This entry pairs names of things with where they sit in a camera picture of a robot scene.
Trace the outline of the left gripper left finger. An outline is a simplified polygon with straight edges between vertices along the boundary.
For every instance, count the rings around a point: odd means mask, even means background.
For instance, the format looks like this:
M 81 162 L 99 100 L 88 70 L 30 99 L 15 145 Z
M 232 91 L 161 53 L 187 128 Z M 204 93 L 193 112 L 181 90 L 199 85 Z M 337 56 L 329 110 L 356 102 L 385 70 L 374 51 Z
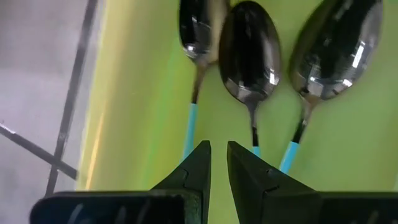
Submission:
M 177 202 L 166 206 L 177 217 L 171 223 L 207 223 L 211 185 L 211 144 L 204 140 L 153 189 Z

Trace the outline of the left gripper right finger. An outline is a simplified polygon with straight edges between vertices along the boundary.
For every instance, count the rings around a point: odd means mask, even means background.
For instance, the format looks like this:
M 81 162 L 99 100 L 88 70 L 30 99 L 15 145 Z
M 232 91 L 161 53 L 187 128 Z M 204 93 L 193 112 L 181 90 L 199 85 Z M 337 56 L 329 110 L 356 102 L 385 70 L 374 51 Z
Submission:
M 318 223 L 319 193 L 235 141 L 227 146 L 228 176 L 240 223 Z

